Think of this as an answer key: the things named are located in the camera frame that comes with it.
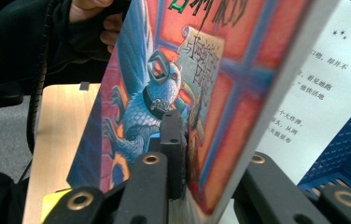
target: hand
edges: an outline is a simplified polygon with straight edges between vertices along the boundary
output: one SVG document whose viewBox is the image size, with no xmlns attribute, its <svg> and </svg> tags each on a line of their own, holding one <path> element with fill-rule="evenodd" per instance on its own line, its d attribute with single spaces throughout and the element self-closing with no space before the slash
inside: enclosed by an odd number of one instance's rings
<svg viewBox="0 0 351 224">
<path fill-rule="evenodd" d="M 85 21 L 98 15 L 114 0 L 73 0 L 70 7 L 70 22 Z"/>
<path fill-rule="evenodd" d="M 122 13 L 110 15 L 104 19 L 105 30 L 100 34 L 100 40 L 107 45 L 110 53 L 114 50 L 122 24 Z"/>
<path fill-rule="evenodd" d="M 114 0 L 73 0 L 69 20 L 70 22 L 78 22 L 93 18 L 113 2 Z M 107 45 L 107 50 L 112 53 L 122 26 L 122 13 L 106 17 L 103 26 L 105 30 L 100 34 L 100 40 Z"/>
</svg>

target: black sleeve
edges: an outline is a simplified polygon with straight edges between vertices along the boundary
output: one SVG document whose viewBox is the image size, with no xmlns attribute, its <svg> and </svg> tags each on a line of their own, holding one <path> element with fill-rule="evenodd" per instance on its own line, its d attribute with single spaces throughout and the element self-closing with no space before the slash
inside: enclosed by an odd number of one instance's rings
<svg viewBox="0 0 351 224">
<path fill-rule="evenodd" d="M 46 27 L 49 2 L 54 11 L 49 18 L 52 23 Z M 115 4 L 93 19 L 70 24 L 70 4 L 71 0 L 17 0 L 0 11 L 0 82 L 29 79 L 40 73 L 39 57 L 47 34 L 49 72 L 68 63 L 109 59 L 99 34 L 104 17 L 120 12 L 120 6 Z"/>
</svg>

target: hippogriff illustration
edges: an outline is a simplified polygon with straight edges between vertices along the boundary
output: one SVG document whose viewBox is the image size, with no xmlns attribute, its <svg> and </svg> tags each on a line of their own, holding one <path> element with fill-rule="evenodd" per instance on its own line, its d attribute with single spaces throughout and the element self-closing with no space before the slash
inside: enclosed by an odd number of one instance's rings
<svg viewBox="0 0 351 224">
<path fill-rule="evenodd" d="M 125 22 L 117 42 L 119 67 L 130 101 L 125 105 L 115 86 L 111 103 L 119 108 L 113 122 L 123 124 L 123 138 L 116 135 L 111 118 L 104 118 L 103 123 L 103 135 L 112 148 L 111 158 L 118 152 L 129 164 L 144 152 L 149 137 L 159 132 L 161 116 L 174 109 L 182 82 L 182 68 L 168 61 L 161 50 L 153 50 L 146 1 L 138 2 L 141 5 L 131 4 L 128 20 L 144 25 L 136 27 Z"/>
</svg>

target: table surface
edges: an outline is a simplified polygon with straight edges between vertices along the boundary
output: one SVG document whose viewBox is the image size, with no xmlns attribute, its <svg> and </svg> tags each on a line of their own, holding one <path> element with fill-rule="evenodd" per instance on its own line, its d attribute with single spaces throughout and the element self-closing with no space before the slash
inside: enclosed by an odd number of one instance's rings
<svg viewBox="0 0 351 224">
<path fill-rule="evenodd" d="M 40 223 L 45 195 L 70 188 L 66 178 L 99 88 L 90 84 L 88 91 L 80 91 L 77 84 L 44 89 L 23 224 Z M 232 202 L 219 221 L 225 223 L 237 223 Z"/>
</svg>

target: blue crate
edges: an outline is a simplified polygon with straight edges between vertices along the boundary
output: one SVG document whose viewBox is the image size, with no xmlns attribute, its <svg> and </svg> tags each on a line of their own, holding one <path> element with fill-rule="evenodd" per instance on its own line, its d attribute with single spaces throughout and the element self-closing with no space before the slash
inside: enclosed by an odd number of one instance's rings
<svg viewBox="0 0 351 224">
<path fill-rule="evenodd" d="M 319 194 L 328 185 L 351 188 L 351 118 L 321 153 L 298 187 Z"/>
</svg>

